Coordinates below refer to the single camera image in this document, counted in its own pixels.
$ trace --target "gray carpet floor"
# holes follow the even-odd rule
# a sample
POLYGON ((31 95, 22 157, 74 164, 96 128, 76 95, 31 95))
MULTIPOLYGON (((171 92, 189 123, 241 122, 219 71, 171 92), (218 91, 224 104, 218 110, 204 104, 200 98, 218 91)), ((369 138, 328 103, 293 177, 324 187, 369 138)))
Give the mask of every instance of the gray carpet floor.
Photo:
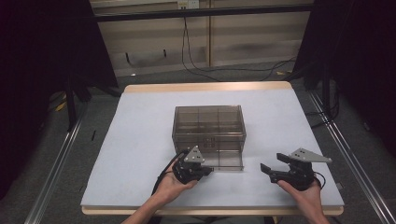
MULTIPOLYGON (((270 68, 271 63, 248 64, 249 69, 270 68)), ((276 71, 291 70, 292 63, 276 71)), ((268 72, 216 71, 205 73, 220 81, 257 81, 268 72)), ((283 76, 271 75, 265 80, 280 80, 283 76)), ((127 85, 146 83, 211 82, 208 77, 196 76, 187 71, 119 78, 120 91, 127 85)), ((304 112, 316 111, 301 79, 291 82, 304 112)), ((62 170, 55 190, 49 200, 41 223, 120 223, 126 216, 86 216, 80 202, 108 127, 116 112, 119 98, 97 89, 90 89, 92 100, 83 118, 76 141, 62 170)), ((321 122, 319 116, 307 116, 311 125, 321 122)), ((375 133, 368 132, 364 120, 350 103, 340 96, 340 112, 335 123, 349 143, 367 175, 386 200, 392 213, 396 211, 396 159, 391 157, 375 133)), ((44 185, 51 166, 67 135, 67 110, 51 109, 41 131, 40 144, 26 165, 24 172, 14 181, 7 196, 0 201, 0 223, 23 223, 44 185)), ((381 223, 366 198, 344 157, 334 143, 325 125, 313 129, 324 155, 331 157, 329 164, 336 183, 343 188, 340 193, 345 201, 345 212, 338 217, 341 223, 381 223)), ((302 217, 282 217, 281 223, 307 223, 302 217)))

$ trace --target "wall outlet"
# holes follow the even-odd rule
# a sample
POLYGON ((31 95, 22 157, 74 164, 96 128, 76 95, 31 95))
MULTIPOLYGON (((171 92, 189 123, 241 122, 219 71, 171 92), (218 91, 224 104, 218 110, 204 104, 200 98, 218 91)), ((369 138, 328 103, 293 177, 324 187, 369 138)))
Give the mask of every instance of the wall outlet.
POLYGON ((177 1, 177 9, 188 9, 188 8, 189 8, 189 0, 177 1))
POLYGON ((188 9, 196 9, 199 8, 199 0, 189 0, 188 9))

